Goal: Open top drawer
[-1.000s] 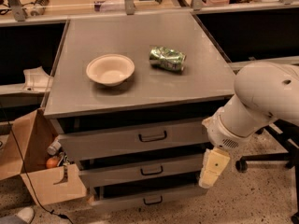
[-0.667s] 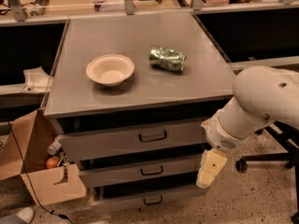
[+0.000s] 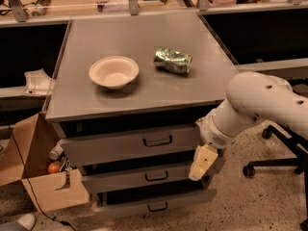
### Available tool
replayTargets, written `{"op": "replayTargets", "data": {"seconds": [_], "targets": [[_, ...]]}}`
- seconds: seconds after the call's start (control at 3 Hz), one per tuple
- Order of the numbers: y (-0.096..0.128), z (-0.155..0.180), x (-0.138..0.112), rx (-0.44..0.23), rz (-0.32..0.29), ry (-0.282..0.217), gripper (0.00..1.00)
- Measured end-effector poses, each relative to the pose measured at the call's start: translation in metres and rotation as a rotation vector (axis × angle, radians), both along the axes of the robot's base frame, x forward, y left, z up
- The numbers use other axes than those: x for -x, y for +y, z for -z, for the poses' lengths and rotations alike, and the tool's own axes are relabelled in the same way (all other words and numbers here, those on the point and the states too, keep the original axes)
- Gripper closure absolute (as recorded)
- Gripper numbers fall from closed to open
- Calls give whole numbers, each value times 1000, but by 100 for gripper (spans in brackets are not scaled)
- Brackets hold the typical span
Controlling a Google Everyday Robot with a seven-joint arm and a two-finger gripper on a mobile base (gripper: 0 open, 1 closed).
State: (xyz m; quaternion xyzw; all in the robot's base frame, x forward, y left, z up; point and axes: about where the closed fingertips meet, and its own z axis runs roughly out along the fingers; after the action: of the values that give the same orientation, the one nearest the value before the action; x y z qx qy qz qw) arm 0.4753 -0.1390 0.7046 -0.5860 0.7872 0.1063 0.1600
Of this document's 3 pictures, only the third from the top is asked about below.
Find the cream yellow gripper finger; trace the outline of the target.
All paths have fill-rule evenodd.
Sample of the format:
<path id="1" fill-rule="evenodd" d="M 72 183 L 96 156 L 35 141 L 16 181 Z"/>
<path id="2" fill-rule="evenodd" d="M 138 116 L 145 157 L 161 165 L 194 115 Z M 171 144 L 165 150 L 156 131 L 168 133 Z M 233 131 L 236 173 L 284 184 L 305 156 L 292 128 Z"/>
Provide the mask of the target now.
<path id="1" fill-rule="evenodd" d="M 200 180 L 218 158 L 218 150 L 209 144 L 198 146 L 194 152 L 189 178 Z"/>

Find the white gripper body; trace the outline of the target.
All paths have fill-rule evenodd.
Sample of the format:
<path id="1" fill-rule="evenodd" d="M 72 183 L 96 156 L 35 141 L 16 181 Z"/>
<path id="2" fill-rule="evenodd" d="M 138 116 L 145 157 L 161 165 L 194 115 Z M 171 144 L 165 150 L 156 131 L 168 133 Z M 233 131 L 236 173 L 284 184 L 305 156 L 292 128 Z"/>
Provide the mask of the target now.
<path id="1" fill-rule="evenodd" d="M 213 109 L 204 117 L 199 118 L 195 124 L 199 127 L 200 138 L 212 147 L 225 149 L 234 142 L 230 136 L 223 134 L 214 123 L 216 110 Z"/>

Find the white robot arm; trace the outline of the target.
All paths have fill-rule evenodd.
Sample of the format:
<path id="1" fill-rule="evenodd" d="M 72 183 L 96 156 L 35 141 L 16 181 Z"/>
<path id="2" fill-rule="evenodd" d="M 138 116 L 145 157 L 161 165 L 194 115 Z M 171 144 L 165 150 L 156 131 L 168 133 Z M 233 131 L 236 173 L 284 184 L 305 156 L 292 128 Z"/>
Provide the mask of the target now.
<path id="1" fill-rule="evenodd" d="M 246 129 L 270 120 L 308 139 L 308 98 L 293 92 L 282 78 L 257 72 L 235 75 L 226 98 L 196 121 L 204 141 L 194 153 L 189 178 L 200 180 L 218 158 L 218 151 Z"/>

